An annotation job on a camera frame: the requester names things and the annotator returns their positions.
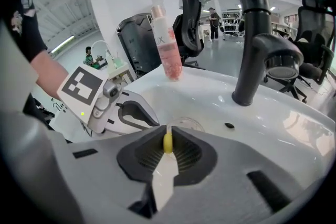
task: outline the white sink basin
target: white sink basin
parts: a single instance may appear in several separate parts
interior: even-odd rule
[[[264,86],[259,86],[252,105],[240,106],[231,98],[236,82],[186,67],[180,81],[170,82],[160,66],[126,89],[146,99],[161,125],[190,118],[206,133],[240,141],[267,156],[303,188],[323,177],[335,156],[335,122]]]

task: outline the office chair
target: office chair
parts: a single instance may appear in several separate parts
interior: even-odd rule
[[[186,67],[199,68],[197,61],[186,62],[188,57],[196,57],[204,49],[204,43],[198,34],[198,21],[201,15],[201,3],[199,0],[182,0],[183,14],[176,17],[173,24],[177,46]]]
[[[266,75],[264,82],[271,78],[284,87],[280,92],[291,92],[293,97],[299,100],[299,96],[303,97],[302,102],[307,102],[307,96],[297,87],[294,86],[296,79],[301,80],[307,86],[311,84],[305,80],[312,79],[318,85],[323,83],[334,53],[330,49],[331,43],[334,38],[334,23],[335,19],[333,13],[328,11],[327,0],[302,0],[302,7],[299,7],[299,27],[298,33],[293,43],[301,50],[304,56],[304,62],[299,67],[299,75],[297,78],[291,80],[280,80]],[[326,15],[332,16],[333,25],[328,25]]]

